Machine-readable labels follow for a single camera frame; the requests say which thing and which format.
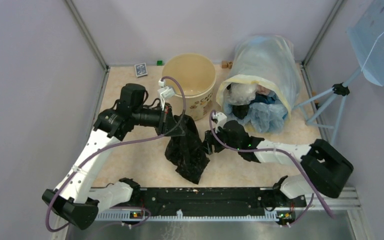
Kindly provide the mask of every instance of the blue perforated board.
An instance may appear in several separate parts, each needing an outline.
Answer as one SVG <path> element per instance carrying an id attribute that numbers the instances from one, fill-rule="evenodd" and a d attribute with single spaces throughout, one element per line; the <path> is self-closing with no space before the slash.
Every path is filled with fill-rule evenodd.
<path id="1" fill-rule="evenodd" d="M 374 0 L 347 34 L 365 78 L 384 86 L 384 0 Z"/>

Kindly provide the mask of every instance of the cream plastic bucket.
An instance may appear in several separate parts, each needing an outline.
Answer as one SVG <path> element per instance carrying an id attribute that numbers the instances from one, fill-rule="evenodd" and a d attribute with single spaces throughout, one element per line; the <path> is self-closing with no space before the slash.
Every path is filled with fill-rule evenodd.
<path id="1" fill-rule="evenodd" d="M 180 83 L 186 96 L 185 114 L 191 116 L 193 120 L 202 119 L 212 110 L 216 69 L 208 58 L 197 53 L 175 56 L 165 64 L 162 76 L 172 77 Z M 168 102 L 172 106 L 173 113 L 180 115 L 183 102 L 179 88 L 170 80 L 166 83 L 176 91 L 176 95 Z"/>

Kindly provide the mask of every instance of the transparent plastic bag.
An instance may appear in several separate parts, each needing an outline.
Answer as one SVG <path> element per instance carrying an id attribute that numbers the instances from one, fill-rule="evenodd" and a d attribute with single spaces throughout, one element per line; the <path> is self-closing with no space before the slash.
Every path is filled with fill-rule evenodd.
<path id="1" fill-rule="evenodd" d="M 225 101 L 231 105 L 249 104 L 256 98 L 258 84 L 232 83 L 226 91 Z"/>
<path id="2" fill-rule="evenodd" d="M 236 46 L 230 74 L 221 83 L 216 96 L 217 103 L 223 107 L 225 113 L 225 97 L 228 102 L 233 103 L 235 101 L 235 98 L 231 98 L 231 94 L 226 94 L 228 91 L 226 88 L 233 83 L 258 84 L 273 91 L 286 108 L 287 118 L 290 118 L 301 87 L 300 72 L 295 64 L 292 43 L 281 36 L 267 35 L 250 37 Z M 276 124 L 273 122 L 272 125 L 273 127 L 283 126 L 279 122 Z M 247 132 L 261 133 L 252 126 L 245 126 L 245 129 Z M 272 129 L 270 123 L 267 130 L 269 131 L 269 129 Z"/>
<path id="3" fill-rule="evenodd" d="M 281 103 L 265 104 L 256 102 L 249 106 L 250 122 L 259 133 L 280 133 L 284 128 L 288 110 Z"/>

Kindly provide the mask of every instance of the white plastic bag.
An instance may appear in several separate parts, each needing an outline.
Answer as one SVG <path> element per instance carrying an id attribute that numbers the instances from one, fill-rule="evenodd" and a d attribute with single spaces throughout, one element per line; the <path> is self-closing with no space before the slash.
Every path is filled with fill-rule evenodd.
<path id="1" fill-rule="evenodd" d="M 274 91 L 286 108 L 289 119 L 301 86 L 292 43 L 281 36 L 269 35 L 253 36 L 238 44 L 230 74 L 217 91 L 216 101 L 222 108 L 226 106 L 224 104 L 226 88 L 232 83 L 258 84 Z M 241 100 L 248 100 L 247 98 L 249 96 L 244 96 Z M 245 126 L 248 132 L 260 132 L 249 125 Z"/>

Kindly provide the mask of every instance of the tripod stand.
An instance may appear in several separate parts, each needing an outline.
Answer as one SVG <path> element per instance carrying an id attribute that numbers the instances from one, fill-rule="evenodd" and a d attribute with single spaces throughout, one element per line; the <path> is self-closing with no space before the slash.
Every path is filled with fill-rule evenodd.
<path id="1" fill-rule="evenodd" d="M 345 107 L 345 101 L 347 100 L 347 96 L 348 94 L 350 94 L 350 90 L 348 89 L 348 85 L 351 84 L 351 82 L 353 82 L 357 77 L 358 75 L 360 75 L 360 73 L 362 72 L 361 68 L 358 67 L 354 73 L 348 78 L 348 80 L 346 80 L 345 82 L 343 83 L 338 83 L 338 84 L 335 84 L 333 85 L 332 88 L 308 99 L 307 101 L 304 101 L 298 105 L 296 105 L 293 109 L 296 109 L 296 108 L 299 108 L 301 109 L 302 113 L 304 113 L 304 117 L 305 117 L 305 123 L 307 125 L 313 125 L 313 126 L 316 126 L 316 127 L 319 127 L 319 128 L 326 128 L 326 129 L 333 129 L 333 135 L 332 135 L 332 138 L 330 140 L 330 144 L 331 145 L 334 145 L 335 144 L 335 140 L 336 140 L 336 137 L 337 137 L 337 134 L 338 134 L 338 127 L 339 127 L 339 123 L 341 121 L 341 117 L 342 117 L 342 113 L 344 111 L 344 107 Z M 318 108 L 318 110 L 314 113 L 314 115 L 312 117 L 308 117 L 307 114 L 306 114 L 306 111 L 304 110 L 303 106 L 306 105 L 306 104 L 309 104 L 311 102 L 313 102 L 314 100 L 317 100 L 325 95 L 328 95 L 328 94 L 331 94 L 330 97 Z M 336 122 L 335 122 L 335 125 L 332 126 L 332 125 L 323 125 L 323 124 L 317 124 L 315 123 L 314 121 L 316 120 L 316 118 L 338 97 L 338 96 L 342 96 L 342 100 L 340 102 L 340 107 L 339 107 L 339 111 L 338 111 L 338 115 L 336 117 Z"/>

